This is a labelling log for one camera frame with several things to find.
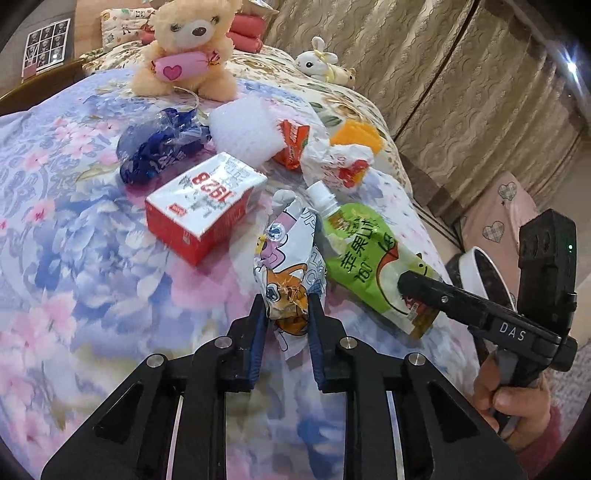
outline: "plaid heart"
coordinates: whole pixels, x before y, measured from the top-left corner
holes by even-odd
[[[517,194],[517,185],[514,181],[510,181],[507,185],[499,186],[499,195],[505,200],[513,200]]]
[[[498,244],[501,243],[501,238],[503,238],[503,233],[505,233],[505,224],[497,220],[493,222],[492,225],[487,225],[482,229],[482,236],[487,240],[492,240]]]

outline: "blue plastic package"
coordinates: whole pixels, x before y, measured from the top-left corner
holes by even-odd
[[[131,125],[119,139],[119,174],[127,185],[143,185],[166,167],[200,152],[211,140],[209,127],[194,120],[195,110],[162,110],[156,118]]]

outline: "crumpled wrapper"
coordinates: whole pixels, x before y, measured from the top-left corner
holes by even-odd
[[[289,190],[276,192],[272,208],[274,220],[256,245],[254,275],[287,359],[308,343],[308,294],[319,294],[324,304],[326,264],[314,244],[316,213]]]
[[[322,180],[333,192],[357,191],[364,175],[374,163],[374,153],[365,145],[330,145],[328,139],[308,144],[300,158],[306,184]]]

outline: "yellow bow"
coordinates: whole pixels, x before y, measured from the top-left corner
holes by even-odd
[[[326,72],[326,81],[328,83],[333,83],[335,81],[335,72],[332,69],[332,65],[326,60],[326,55],[324,55],[324,52],[314,49],[314,55],[316,55],[320,61],[326,63],[326,66],[328,67],[328,72]]]

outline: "metal screw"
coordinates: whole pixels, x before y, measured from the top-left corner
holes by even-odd
[[[353,337],[343,337],[339,343],[341,347],[346,348],[347,350],[351,350],[357,346],[357,340]]]
[[[413,365],[420,367],[421,365],[425,364],[427,359],[423,354],[414,352],[408,356],[408,361],[411,362]]]
[[[218,348],[228,348],[229,346],[232,346],[232,339],[227,336],[217,337],[213,344]]]
[[[164,357],[162,355],[159,355],[159,354],[150,355],[148,357],[148,359],[146,360],[146,363],[148,364],[148,366],[150,368],[156,368],[156,367],[159,367],[160,365],[162,365],[164,363]]]

